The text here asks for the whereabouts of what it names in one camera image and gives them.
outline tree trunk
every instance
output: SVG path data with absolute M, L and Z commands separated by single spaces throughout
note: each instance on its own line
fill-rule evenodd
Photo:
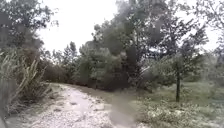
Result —
M 179 68 L 179 64 L 177 64 L 177 73 L 176 73 L 176 85 L 177 85 L 177 89 L 176 89 L 176 102 L 180 101 L 180 68 Z

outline shrub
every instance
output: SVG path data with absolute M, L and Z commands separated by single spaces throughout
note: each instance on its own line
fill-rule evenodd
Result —
M 1 108 L 11 113 L 21 105 L 35 102 L 46 91 L 41 81 L 43 71 L 37 71 L 37 61 L 30 66 L 17 53 L 0 56 Z
M 157 88 L 169 86 L 175 82 L 172 60 L 163 58 L 159 61 L 149 60 L 147 68 L 142 71 L 140 88 Z

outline rock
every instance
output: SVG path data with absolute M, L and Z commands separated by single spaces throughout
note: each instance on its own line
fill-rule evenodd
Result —
M 55 112 L 60 112 L 61 109 L 60 109 L 60 108 L 55 108 L 54 111 L 55 111 Z
M 70 102 L 70 104 L 71 104 L 71 105 L 77 105 L 77 103 L 76 103 L 76 102 Z

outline bush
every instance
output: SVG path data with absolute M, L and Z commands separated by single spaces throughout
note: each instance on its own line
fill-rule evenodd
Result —
M 146 69 L 142 71 L 140 88 L 157 88 L 170 86 L 175 82 L 175 74 L 172 68 L 172 60 L 163 58 L 160 61 L 149 60 Z
M 8 113 L 35 102 L 46 90 L 40 83 L 43 71 L 37 71 L 38 62 L 30 66 L 24 62 L 16 53 L 0 56 L 0 107 Z
M 113 56 L 106 48 L 85 50 L 76 61 L 73 79 L 77 84 L 108 91 L 128 87 L 122 55 Z

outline tall grass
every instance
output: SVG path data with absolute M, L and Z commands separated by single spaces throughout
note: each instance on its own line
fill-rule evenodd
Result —
M 16 112 L 27 103 L 41 98 L 46 86 L 41 83 L 43 71 L 37 71 L 38 61 L 25 63 L 17 53 L 0 54 L 0 109 Z

